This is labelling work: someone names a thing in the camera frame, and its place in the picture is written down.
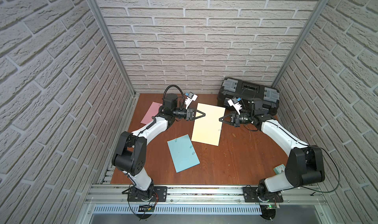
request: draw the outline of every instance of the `yellow paper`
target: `yellow paper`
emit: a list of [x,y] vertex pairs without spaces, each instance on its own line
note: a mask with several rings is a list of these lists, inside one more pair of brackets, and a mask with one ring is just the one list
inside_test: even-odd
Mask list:
[[192,141],[218,146],[222,129],[219,118],[224,116],[225,108],[199,103],[197,110],[206,116],[194,121]]

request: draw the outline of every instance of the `black mounting plate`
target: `black mounting plate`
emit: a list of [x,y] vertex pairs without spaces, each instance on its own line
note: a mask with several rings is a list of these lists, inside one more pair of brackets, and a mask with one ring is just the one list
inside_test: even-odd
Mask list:
[[[158,195],[158,202],[165,202],[167,199],[167,187],[166,186],[155,186],[155,193]],[[127,196],[127,201],[129,202],[143,202],[143,200],[137,196],[136,188],[131,187],[130,193]],[[151,203],[153,204],[156,201],[155,196],[152,196]]]
[[[257,187],[243,187],[244,201],[246,203],[264,203],[258,199],[258,195],[256,194],[256,189]],[[275,203],[284,202],[281,192],[266,193],[264,197],[266,199],[269,199],[270,202],[275,202]]]

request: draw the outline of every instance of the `metal vent grille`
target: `metal vent grille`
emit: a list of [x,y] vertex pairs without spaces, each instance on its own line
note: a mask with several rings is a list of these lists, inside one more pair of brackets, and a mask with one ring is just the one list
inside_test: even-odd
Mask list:
[[[129,214],[138,212],[139,204],[97,204],[93,214]],[[196,204],[158,204],[153,212],[154,214],[211,214],[211,215],[261,215],[259,205],[196,205]]]

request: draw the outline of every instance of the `brick wall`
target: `brick wall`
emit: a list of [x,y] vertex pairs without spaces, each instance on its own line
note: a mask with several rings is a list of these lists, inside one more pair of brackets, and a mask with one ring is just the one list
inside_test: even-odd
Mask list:
[[[326,195],[337,222],[378,221],[378,0],[329,0],[287,68],[279,117],[330,152],[341,172]],[[324,155],[322,190],[337,173]]]
[[97,0],[137,92],[270,85],[317,0]]
[[130,94],[85,0],[0,0],[0,223],[69,223]]

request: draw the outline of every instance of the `blue paper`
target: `blue paper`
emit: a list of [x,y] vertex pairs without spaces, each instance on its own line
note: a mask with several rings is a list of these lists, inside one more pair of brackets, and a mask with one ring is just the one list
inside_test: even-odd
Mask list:
[[189,135],[184,135],[168,141],[168,148],[170,155],[172,156],[176,172],[180,172],[200,164]]

